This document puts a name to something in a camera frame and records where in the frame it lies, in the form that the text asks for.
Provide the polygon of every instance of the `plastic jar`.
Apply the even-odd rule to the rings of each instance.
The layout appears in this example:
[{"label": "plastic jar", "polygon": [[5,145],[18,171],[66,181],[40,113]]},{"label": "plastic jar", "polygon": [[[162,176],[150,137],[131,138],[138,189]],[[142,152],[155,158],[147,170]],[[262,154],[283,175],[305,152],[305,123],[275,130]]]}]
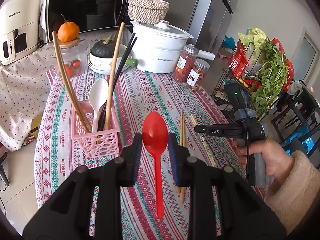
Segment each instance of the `plastic jar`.
[{"label": "plastic jar", "polygon": [[197,58],[195,63],[190,71],[190,74],[187,77],[186,86],[192,91],[196,91],[208,69],[210,68],[210,64],[203,59]]},{"label": "plastic jar", "polygon": [[196,60],[199,50],[194,45],[185,45],[173,73],[173,79],[177,82],[185,82]]}]

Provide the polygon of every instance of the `jar lid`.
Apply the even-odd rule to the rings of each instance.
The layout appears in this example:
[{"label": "jar lid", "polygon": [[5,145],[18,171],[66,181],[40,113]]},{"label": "jar lid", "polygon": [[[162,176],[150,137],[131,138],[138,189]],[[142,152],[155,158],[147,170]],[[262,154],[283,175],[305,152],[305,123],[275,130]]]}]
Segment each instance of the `jar lid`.
[{"label": "jar lid", "polygon": [[198,69],[204,70],[204,71],[207,71],[210,68],[210,64],[208,62],[204,61],[203,59],[200,59],[200,58],[196,58],[195,66]]},{"label": "jar lid", "polygon": [[73,41],[68,41],[68,42],[63,42],[58,40],[59,43],[59,47],[62,49],[67,49],[67,48],[71,48],[76,46],[79,43],[80,39],[79,37],[77,37],[76,39],[74,39]]},{"label": "jar lid", "polygon": [[187,33],[186,31],[184,31],[178,27],[169,25],[169,24],[166,24],[166,26],[169,28],[164,29],[164,28],[159,28],[153,24],[140,23],[140,22],[136,22],[136,21],[131,21],[131,22],[134,27],[139,26],[139,27],[145,28],[146,30],[153,31],[156,34],[159,34],[162,36],[167,36],[167,37],[172,37],[172,38],[182,38],[182,39],[188,39],[188,38],[193,39],[193,36],[190,35],[189,33]]},{"label": "jar lid", "polygon": [[194,54],[194,55],[198,55],[199,54],[199,49],[197,49],[194,45],[192,44],[187,44],[184,46],[183,48],[186,52]]}]

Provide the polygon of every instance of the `screw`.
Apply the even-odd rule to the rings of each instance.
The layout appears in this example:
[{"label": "screw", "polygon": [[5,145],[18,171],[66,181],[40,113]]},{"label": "screw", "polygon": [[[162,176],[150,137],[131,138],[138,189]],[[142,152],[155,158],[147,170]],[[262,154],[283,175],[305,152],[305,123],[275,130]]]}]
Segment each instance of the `screw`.
[{"label": "screw", "polygon": [[115,158],[115,163],[117,163],[117,164],[122,163],[123,161],[124,161],[124,159],[122,157]]},{"label": "screw", "polygon": [[233,172],[233,168],[230,167],[230,166],[225,166],[223,169],[224,169],[224,171],[227,172],[227,173]]},{"label": "screw", "polygon": [[197,158],[194,157],[194,156],[189,156],[189,157],[187,158],[187,161],[190,162],[190,163],[195,163],[195,162],[197,161]]},{"label": "screw", "polygon": [[82,172],[85,172],[87,169],[88,169],[87,166],[81,165],[81,166],[79,166],[79,167],[77,168],[77,171],[78,171],[79,173],[82,173]]}]

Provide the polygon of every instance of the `woven basket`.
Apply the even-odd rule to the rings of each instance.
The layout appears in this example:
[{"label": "woven basket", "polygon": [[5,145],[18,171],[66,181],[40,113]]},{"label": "woven basket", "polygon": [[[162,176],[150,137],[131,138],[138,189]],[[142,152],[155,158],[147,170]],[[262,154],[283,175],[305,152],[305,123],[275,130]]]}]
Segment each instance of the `woven basket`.
[{"label": "woven basket", "polygon": [[130,19],[147,24],[159,23],[169,9],[169,3],[162,0],[128,0],[128,3]]}]

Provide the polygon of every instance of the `woven basket lid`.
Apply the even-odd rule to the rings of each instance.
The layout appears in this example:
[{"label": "woven basket lid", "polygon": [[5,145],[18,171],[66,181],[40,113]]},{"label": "woven basket lid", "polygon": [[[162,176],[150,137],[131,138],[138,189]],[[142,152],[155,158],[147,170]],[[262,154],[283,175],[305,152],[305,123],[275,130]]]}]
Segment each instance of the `woven basket lid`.
[{"label": "woven basket lid", "polygon": [[163,0],[128,0],[128,3],[134,6],[154,9],[154,10],[168,10],[169,3]]}]

